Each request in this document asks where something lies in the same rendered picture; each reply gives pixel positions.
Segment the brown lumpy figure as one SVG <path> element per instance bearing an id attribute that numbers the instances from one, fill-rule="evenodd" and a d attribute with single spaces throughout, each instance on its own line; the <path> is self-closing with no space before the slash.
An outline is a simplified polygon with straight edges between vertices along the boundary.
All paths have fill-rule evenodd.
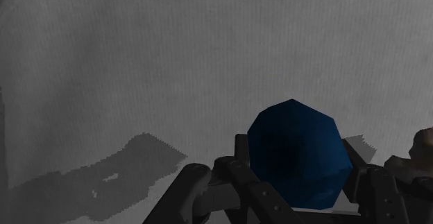
<path id="1" fill-rule="evenodd" d="M 409 158 L 392 155 L 384 168 L 397 180 L 411 184 L 414 178 L 433 178 L 433 127 L 419 130 L 409 149 Z"/>

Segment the dark blue faceted ball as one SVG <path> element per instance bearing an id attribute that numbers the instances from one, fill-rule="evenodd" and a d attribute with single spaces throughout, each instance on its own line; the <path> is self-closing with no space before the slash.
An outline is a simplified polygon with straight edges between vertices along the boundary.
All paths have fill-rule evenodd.
<path id="1" fill-rule="evenodd" d="M 333 207 L 353 168 L 334 119 L 294 99 L 257 115 L 248 149 L 256 176 L 297 208 Z"/>

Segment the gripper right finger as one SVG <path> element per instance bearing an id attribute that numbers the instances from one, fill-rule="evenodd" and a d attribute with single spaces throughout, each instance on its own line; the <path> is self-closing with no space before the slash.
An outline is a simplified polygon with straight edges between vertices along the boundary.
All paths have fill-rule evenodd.
<path id="1" fill-rule="evenodd" d="M 343 224 L 433 224 L 433 178 L 416 177 L 406 184 L 342 142 L 353 166 L 343 191 L 359 205 L 359 214 L 343 216 Z"/>

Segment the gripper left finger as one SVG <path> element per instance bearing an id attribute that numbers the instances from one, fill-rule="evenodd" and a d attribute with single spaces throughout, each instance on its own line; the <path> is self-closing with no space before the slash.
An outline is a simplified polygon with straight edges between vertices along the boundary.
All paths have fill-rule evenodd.
<path id="1" fill-rule="evenodd" d="M 230 224 L 305 224 L 249 166 L 247 136 L 235 136 L 235 154 L 214 167 L 191 163 L 181 170 L 142 224 L 207 224 L 223 210 Z"/>

